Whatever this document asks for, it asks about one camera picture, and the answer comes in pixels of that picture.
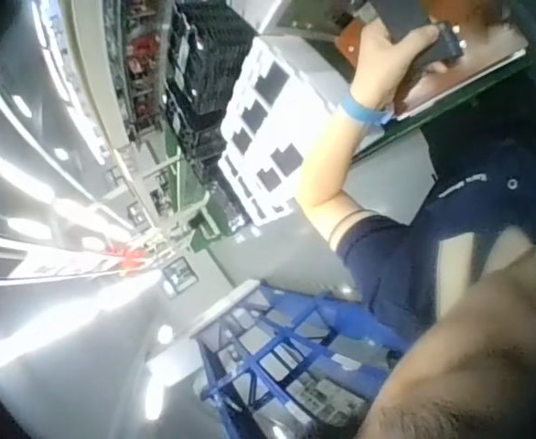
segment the blue metal stand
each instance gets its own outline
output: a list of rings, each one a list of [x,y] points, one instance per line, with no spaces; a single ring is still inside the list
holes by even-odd
[[[263,297],[262,304],[252,300],[253,293]],[[288,316],[289,324],[282,325],[273,321],[268,316],[272,311]],[[247,325],[237,317],[242,315],[246,315]],[[304,324],[323,329],[324,334],[319,337],[302,337],[297,330]],[[248,351],[240,341],[240,337],[251,327],[257,327],[271,337],[255,353]],[[210,330],[219,331],[216,349],[208,346]],[[321,422],[287,391],[303,374],[312,377],[314,369],[339,388],[366,401],[373,399],[387,378],[388,371],[360,364],[332,350],[331,343],[338,336],[367,339],[398,352],[408,348],[405,341],[376,322],[360,305],[329,298],[328,293],[307,296],[261,284],[257,291],[225,310],[212,326],[207,326],[195,335],[208,378],[208,386],[201,393],[201,399],[212,398],[216,403],[230,439],[266,437],[254,421],[253,414],[274,399],[302,424]],[[278,347],[295,354],[299,360],[294,366],[276,352]],[[237,366],[230,373],[220,359],[220,353],[226,348],[232,349],[231,357],[237,361]],[[268,356],[277,359],[286,368],[287,373],[283,378],[275,379],[262,366],[261,361]],[[246,402],[233,384],[245,374],[250,376]],[[257,394],[258,380],[268,390],[260,398]]]

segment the wooden board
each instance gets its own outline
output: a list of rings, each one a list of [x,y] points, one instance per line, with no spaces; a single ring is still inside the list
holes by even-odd
[[[528,41],[515,28],[500,23],[498,1],[424,0],[431,15],[460,26],[467,43],[465,55],[444,74],[427,74],[420,80],[408,76],[396,95],[399,119],[414,115],[453,91],[522,56]],[[355,19],[336,39],[336,47],[354,66],[364,23]]]

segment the navy blue shirt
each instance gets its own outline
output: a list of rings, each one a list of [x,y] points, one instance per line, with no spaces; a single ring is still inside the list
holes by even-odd
[[[536,245],[536,158],[511,141],[435,185],[410,226],[377,215],[354,225],[338,245],[362,303],[408,342],[435,321],[439,243],[475,233],[472,280],[510,226]]]

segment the shirt logo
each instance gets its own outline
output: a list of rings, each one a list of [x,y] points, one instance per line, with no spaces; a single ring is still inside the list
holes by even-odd
[[[456,185],[451,186],[448,190],[439,194],[439,198],[445,198],[447,195],[459,190],[468,183],[473,183],[474,181],[488,181],[488,176],[486,174],[475,174],[474,176],[467,177],[465,180],[461,180]]]

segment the white rack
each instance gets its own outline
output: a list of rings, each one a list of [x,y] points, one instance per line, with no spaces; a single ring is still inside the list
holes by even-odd
[[[298,169],[349,85],[300,37],[257,37],[221,133],[220,169],[256,225],[293,210]],[[384,134],[370,129],[359,151]]]

